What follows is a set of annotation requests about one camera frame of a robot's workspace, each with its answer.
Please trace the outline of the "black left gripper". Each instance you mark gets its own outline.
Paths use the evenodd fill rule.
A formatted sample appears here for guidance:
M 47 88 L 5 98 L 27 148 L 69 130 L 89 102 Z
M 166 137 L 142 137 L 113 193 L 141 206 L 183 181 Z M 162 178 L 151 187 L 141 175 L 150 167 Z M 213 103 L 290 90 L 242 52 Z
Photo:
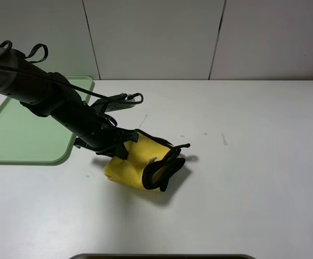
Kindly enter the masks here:
M 76 138 L 75 146 L 95 152 L 97 155 L 113 158 L 117 156 L 122 160 L 127 160 L 128 150 L 125 147 L 126 142 L 138 142 L 138 132 L 123 128 L 101 129 L 98 132 Z

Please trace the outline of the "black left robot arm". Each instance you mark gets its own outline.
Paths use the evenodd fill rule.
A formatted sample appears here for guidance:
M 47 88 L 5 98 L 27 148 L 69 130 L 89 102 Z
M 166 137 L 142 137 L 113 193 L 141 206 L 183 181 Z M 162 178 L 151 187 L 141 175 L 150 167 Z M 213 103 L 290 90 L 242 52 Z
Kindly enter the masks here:
M 0 94 L 18 100 L 38 117 L 53 117 L 76 136 L 77 148 L 126 160 L 125 143 L 137 142 L 138 132 L 119 128 L 106 110 L 110 104 L 135 105 L 138 94 L 107 97 L 74 86 L 60 73 L 45 72 L 29 61 L 40 48 L 46 59 L 44 44 L 35 45 L 29 55 L 13 49 L 9 40 L 0 44 Z

